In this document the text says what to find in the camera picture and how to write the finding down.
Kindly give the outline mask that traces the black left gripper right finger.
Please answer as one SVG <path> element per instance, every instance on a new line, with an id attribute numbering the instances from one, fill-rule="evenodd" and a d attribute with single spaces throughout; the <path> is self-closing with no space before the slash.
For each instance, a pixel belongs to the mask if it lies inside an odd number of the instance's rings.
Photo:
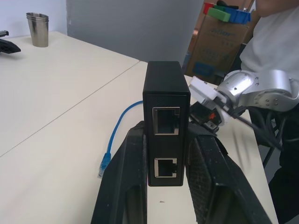
<path id="1" fill-rule="evenodd" d="M 187 181 L 199 224 L 269 224 L 271 220 L 220 140 L 188 125 Z"/>

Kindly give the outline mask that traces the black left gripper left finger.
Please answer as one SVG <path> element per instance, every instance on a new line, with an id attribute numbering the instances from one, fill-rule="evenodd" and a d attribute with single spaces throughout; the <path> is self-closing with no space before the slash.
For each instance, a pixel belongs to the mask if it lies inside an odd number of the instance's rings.
<path id="1" fill-rule="evenodd" d="M 106 168 L 91 222 L 147 223 L 147 152 L 144 122 L 132 127 Z"/>

